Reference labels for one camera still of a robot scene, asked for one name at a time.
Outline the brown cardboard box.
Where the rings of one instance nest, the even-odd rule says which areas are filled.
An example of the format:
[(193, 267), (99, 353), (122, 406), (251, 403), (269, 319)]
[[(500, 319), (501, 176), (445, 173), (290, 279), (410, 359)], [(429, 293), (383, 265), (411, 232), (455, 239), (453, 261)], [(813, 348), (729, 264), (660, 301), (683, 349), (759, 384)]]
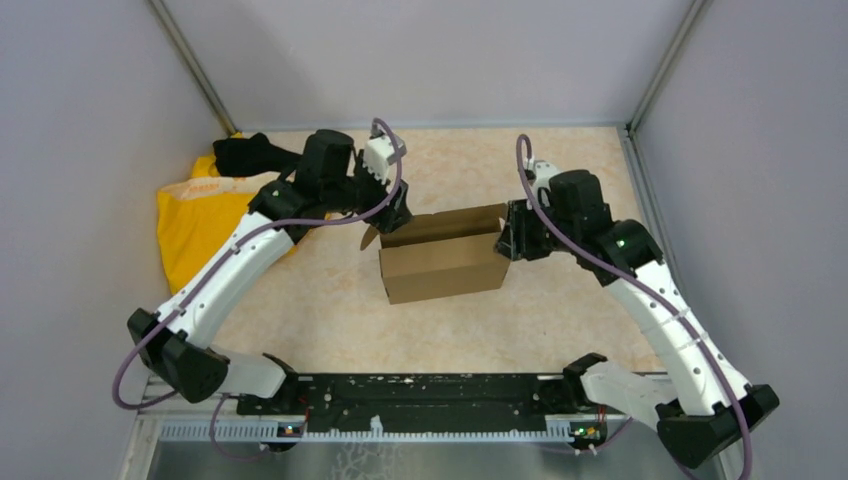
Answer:
[(495, 250), (506, 216), (504, 203), (416, 215), (391, 234), (368, 227), (360, 249), (379, 243), (391, 305), (497, 290), (510, 266)]

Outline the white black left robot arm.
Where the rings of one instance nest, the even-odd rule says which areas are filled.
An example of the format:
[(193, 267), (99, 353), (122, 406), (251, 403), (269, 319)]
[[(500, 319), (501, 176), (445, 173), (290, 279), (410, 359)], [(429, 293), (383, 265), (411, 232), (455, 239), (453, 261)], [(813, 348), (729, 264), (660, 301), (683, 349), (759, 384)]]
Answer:
[(242, 296), (310, 231), (364, 222), (390, 234), (408, 224), (406, 154), (405, 142), (380, 119), (362, 149), (342, 132), (315, 131), (299, 161), (259, 189), (199, 272), (155, 311), (130, 316), (129, 356), (190, 403), (218, 393), (248, 395), (277, 414), (292, 411), (300, 388), (287, 379), (294, 372), (285, 362), (225, 351), (213, 341)]

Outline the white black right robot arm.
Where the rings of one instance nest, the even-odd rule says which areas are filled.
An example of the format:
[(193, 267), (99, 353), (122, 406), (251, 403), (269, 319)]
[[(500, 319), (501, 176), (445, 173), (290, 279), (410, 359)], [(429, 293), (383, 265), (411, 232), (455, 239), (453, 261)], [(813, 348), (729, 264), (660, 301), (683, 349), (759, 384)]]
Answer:
[(652, 428), (687, 469), (735, 443), (750, 451), (751, 432), (778, 407), (778, 396), (767, 384), (751, 383), (714, 344), (649, 231), (636, 220), (614, 219), (599, 179), (586, 170), (540, 163), (519, 175), (526, 196), (509, 203), (497, 253), (512, 261), (574, 256), (625, 308), (668, 377), (660, 383), (590, 353), (563, 371), (567, 406), (626, 414)]

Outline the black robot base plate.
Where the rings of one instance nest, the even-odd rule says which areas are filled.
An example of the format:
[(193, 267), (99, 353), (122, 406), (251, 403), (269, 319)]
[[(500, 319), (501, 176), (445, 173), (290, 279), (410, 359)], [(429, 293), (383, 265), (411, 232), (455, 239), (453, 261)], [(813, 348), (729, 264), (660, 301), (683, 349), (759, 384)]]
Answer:
[(312, 433), (542, 432), (553, 415), (599, 417), (561, 374), (301, 374), (272, 398), (245, 395), (240, 415), (303, 416)]

